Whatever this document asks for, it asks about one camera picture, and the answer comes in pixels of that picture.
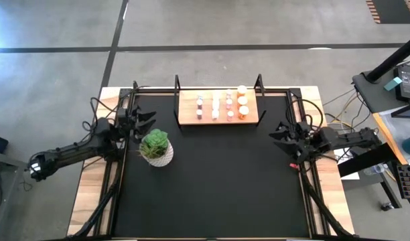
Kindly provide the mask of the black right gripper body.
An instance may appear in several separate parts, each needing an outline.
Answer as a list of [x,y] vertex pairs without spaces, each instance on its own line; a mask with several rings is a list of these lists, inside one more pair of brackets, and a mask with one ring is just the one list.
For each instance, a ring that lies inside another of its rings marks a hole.
[[320,132],[313,131],[306,122],[295,124],[295,156],[296,157],[318,157],[320,155]]

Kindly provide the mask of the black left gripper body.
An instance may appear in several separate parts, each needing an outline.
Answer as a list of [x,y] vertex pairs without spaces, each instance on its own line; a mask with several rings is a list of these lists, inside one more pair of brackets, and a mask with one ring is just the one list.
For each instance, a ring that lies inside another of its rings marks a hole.
[[140,111],[139,106],[135,106],[133,110],[127,108],[119,108],[117,111],[117,130],[120,138],[129,137],[132,141],[135,140],[135,127],[137,126],[137,112]]

